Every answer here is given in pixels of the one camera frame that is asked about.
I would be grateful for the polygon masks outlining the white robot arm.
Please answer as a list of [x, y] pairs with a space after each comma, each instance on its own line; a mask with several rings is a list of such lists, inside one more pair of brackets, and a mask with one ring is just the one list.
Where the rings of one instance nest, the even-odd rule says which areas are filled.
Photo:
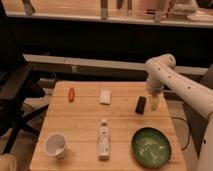
[[148, 59], [147, 92], [156, 96], [167, 86], [208, 121], [196, 171], [213, 171], [213, 90], [175, 72], [175, 66], [171, 54]]

